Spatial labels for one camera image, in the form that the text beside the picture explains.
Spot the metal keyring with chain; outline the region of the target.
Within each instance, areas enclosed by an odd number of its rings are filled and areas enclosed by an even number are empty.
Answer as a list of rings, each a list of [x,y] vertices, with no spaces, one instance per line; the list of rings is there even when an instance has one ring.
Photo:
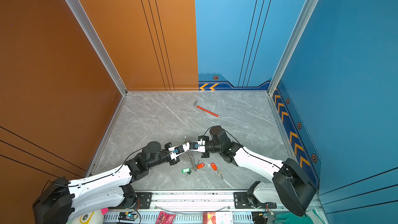
[[[183,140],[183,142],[184,142],[185,144],[189,144],[189,143],[191,142],[186,136],[183,137],[182,140]],[[197,164],[196,164],[196,162],[195,162],[195,159],[194,159],[194,156],[193,156],[192,151],[188,150],[188,151],[186,152],[186,154],[187,154],[187,156],[188,156],[188,158],[189,158],[189,161],[190,161],[190,164],[191,164],[191,170],[192,170],[192,171],[197,171],[198,168],[197,168]]]

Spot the red key tag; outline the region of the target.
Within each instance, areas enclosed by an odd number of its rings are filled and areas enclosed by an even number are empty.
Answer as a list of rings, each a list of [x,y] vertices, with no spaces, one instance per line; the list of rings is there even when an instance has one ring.
[[[205,167],[205,163],[199,163],[199,164],[197,165],[197,169],[198,169],[198,170],[201,169],[201,168],[203,168],[203,167]]]

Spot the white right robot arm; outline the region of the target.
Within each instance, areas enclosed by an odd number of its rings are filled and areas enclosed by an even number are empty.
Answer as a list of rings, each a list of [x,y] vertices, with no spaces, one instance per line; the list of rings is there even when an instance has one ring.
[[[306,216],[317,187],[297,161],[291,158],[275,160],[255,153],[220,125],[208,128],[205,133],[210,136],[204,134],[196,142],[185,143],[182,152],[217,153],[226,163],[263,176],[273,183],[284,207],[298,217]]]

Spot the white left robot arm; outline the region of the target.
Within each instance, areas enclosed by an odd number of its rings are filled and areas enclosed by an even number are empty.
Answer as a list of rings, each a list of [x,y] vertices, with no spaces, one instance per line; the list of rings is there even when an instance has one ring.
[[[158,142],[150,142],[128,155],[122,165],[104,173],[75,180],[57,178],[33,203],[35,223],[66,224],[103,208],[131,207],[136,199],[131,184],[147,176],[155,166],[176,164],[188,148],[188,145],[173,147],[170,143],[162,147]]]

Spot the green key tag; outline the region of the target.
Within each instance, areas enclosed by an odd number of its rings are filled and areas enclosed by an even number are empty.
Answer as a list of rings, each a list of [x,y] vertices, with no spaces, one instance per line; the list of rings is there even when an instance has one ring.
[[[185,169],[182,169],[181,172],[184,173],[184,174],[190,175],[191,174],[191,169],[190,168],[185,168]]]

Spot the red tagged key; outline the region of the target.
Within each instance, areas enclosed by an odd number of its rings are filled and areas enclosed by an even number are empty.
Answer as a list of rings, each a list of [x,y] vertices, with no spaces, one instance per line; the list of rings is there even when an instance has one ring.
[[[212,162],[212,163],[210,164],[210,166],[211,166],[211,168],[213,169],[213,171],[215,171],[215,172],[221,177],[221,179],[223,180],[222,172],[221,172],[220,169],[218,169],[218,167],[216,166],[216,164]]]

